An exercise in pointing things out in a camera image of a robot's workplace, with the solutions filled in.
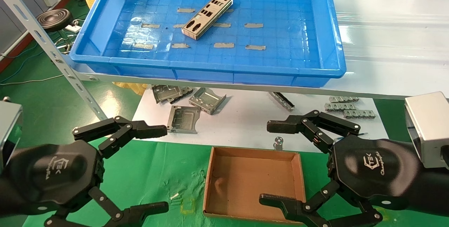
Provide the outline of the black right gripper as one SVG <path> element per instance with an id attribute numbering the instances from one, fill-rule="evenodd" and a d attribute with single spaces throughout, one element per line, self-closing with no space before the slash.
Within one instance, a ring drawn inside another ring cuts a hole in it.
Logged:
<path id="1" fill-rule="evenodd" d="M 286 220 L 308 227 L 373 227 L 383 216 L 372 207 L 403 210 L 411 204 L 410 188 L 421 170 L 414 147 L 388 139 L 361 139 L 361 127 L 348 120 L 313 110 L 305 115 L 289 115 L 286 120 L 270 120 L 267 131 L 276 134 L 303 134 L 322 153 L 331 153 L 334 176 L 308 201 L 292 197 L 260 194 L 263 206 L 279 208 Z M 323 130 L 346 136 L 336 142 Z M 317 211 L 341 188 L 361 213 L 331 220 Z"/>

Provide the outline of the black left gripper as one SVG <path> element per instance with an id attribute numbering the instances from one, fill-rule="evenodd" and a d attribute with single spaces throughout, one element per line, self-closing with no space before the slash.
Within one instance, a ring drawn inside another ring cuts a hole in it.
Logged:
<path id="1" fill-rule="evenodd" d="M 16 150 L 7 163 L 7 214 L 38 215 L 56 211 L 46 227 L 85 227 L 68 221 L 92 199 L 109 214 L 104 227 L 141 227 L 150 215 L 168 212 L 167 202 L 146 203 L 120 210 L 98 187 L 103 182 L 104 159 L 112 157 L 132 139 L 167 135 L 165 125 L 147 125 L 121 116 L 73 129 L 66 145 L 44 144 Z M 87 142 L 108 136 L 95 147 Z"/>

